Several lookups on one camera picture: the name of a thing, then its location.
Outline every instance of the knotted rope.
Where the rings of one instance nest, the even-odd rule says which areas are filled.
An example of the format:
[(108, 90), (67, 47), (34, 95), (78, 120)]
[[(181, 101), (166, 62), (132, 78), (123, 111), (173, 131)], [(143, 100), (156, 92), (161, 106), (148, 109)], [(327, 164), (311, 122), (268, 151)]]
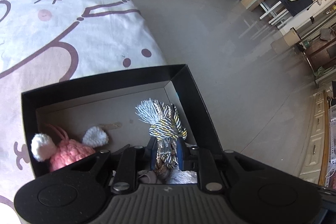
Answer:
[(176, 140), (178, 137), (184, 140), (187, 137), (187, 131), (181, 125), (176, 106), (149, 99), (142, 101), (136, 109), (140, 120), (151, 124), (149, 135), (157, 138), (158, 172), (164, 172), (165, 166), (173, 168), (177, 165)]

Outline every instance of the gray tile floor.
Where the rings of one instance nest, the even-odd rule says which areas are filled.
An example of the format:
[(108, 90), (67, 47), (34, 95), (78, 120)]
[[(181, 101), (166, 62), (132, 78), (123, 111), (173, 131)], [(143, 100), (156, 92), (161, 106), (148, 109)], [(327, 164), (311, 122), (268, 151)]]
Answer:
[(313, 76), (239, 0), (133, 0), (170, 64), (187, 63), (224, 149), (297, 175)]

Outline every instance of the cartoon face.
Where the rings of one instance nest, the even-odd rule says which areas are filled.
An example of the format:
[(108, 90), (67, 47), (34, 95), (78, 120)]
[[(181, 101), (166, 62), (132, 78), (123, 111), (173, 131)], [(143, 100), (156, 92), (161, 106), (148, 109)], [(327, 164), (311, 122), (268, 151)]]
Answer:
[[(18, 64), (58, 36), (63, 39), (77, 27), (72, 26), (73, 23), (78, 24), (85, 18), (139, 13), (130, 0), (2, 0), (0, 7), (4, 15), (1, 22), (4, 32), (0, 34), (2, 71)], [(70, 44), (76, 48), (75, 39)]]

